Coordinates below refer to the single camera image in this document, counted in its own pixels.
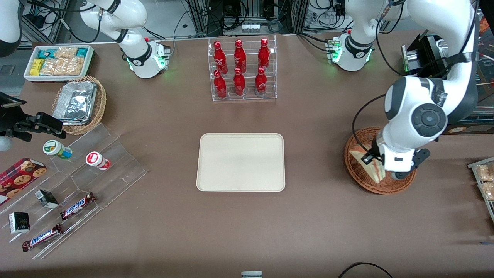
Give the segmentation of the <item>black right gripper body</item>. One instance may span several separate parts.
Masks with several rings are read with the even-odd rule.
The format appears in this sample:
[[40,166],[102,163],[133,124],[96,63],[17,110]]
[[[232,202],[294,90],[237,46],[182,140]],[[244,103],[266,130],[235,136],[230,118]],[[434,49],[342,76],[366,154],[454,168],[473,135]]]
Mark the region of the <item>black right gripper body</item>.
[[32,134],[28,132],[16,132],[14,126],[25,121],[28,116],[21,109],[26,104],[24,100],[11,97],[3,92],[0,93],[0,135],[2,137],[18,138],[22,141],[31,141]]

